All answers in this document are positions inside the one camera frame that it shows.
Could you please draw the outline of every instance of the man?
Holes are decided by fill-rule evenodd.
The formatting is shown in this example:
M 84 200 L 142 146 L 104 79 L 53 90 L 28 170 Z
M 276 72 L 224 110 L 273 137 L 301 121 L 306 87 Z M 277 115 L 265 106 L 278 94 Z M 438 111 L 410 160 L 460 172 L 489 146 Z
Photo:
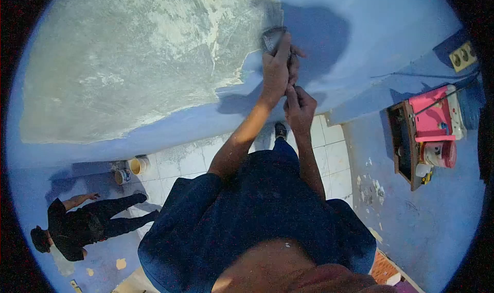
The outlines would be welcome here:
M 317 102 L 294 87 L 296 55 L 290 35 L 263 55 L 256 105 L 206 174 L 177 179 L 141 241 L 141 265 L 161 292 L 394 291 L 367 275 L 376 243 L 365 225 L 343 200 L 325 200 L 310 135 Z M 284 95 L 299 158 L 281 123 L 272 151 L 248 154 Z
M 97 193 L 83 194 L 66 201 L 56 199 L 48 207 L 48 229 L 36 226 L 31 230 L 34 247 L 41 253 L 50 252 L 55 245 L 69 261 L 83 260 L 86 245 L 102 242 L 108 238 L 132 232 L 159 215 L 155 210 L 136 218 L 111 219 L 119 212 L 147 200 L 143 193 L 115 200 L 102 200 L 87 204 L 75 211 L 69 211 L 84 203 L 87 199 L 96 200 Z

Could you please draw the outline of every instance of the black shirt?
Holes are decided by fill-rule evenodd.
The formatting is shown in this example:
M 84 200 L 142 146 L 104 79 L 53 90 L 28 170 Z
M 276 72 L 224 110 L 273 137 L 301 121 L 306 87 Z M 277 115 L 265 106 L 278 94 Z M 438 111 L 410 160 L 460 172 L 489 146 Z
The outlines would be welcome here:
M 83 260 L 82 248 L 94 243 L 90 221 L 91 215 L 85 208 L 67 212 L 59 199 L 48 207 L 48 231 L 55 246 L 67 260 Z

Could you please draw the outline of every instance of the white tiled floor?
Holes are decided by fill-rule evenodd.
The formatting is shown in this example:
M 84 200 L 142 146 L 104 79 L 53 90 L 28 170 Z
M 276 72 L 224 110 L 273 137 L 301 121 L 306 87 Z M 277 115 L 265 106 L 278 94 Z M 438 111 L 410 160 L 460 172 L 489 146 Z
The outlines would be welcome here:
M 273 124 L 266 125 L 249 152 L 272 149 L 275 141 L 273 128 Z M 147 203 L 163 205 L 176 179 L 178 177 L 192 179 L 204 174 L 214 155 L 229 136 L 230 134 L 223 134 L 148 155 L 151 167 L 142 175 L 133 175 L 130 184 L 123 187 L 125 195 L 130 195 L 134 191 L 145 191 L 149 196 Z M 311 125 L 311 136 L 326 198 L 343 199 L 353 207 L 350 164 L 341 126 L 328 127 L 324 116 L 317 115 Z M 288 133 L 287 142 L 298 154 L 291 131 Z M 129 208 L 129 211 L 132 216 L 138 217 L 147 214 L 150 210 L 143 211 L 136 205 Z M 141 238 L 149 231 L 151 224 L 138 229 Z

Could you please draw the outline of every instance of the dark blue shirt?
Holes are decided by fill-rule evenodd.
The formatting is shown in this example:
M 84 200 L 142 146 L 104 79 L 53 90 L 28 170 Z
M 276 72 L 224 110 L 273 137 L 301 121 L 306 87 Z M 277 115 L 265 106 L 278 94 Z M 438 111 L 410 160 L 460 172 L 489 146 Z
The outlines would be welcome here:
M 219 275 L 264 240 L 297 240 L 317 265 L 367 273 L 375 239 L 342 200 L 323 202 L 281 153 L 250 154 L 228 185 L 179 178 L 138 254 L 161 292 L 210 292 Z

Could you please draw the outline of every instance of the open paint can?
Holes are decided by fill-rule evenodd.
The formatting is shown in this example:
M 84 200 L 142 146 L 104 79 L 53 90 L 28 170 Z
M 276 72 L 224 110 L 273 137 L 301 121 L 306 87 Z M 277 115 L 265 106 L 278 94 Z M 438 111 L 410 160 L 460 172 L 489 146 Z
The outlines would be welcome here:
M 128 167 L 132 173 L 140 175 L 146 171 L 146 168 L 150 167 L 150 164 L 147 158 L 133 158 L 129 160 Z
M 131 179 L 130 171 L 128 169 L 121 169 L 115 172 L 115 181 L 118 185 L 127 184 Z
M 420 158 L 431 166 L 453 168 L 456 164 L 456 143 L 454 141 L 424 142 Z

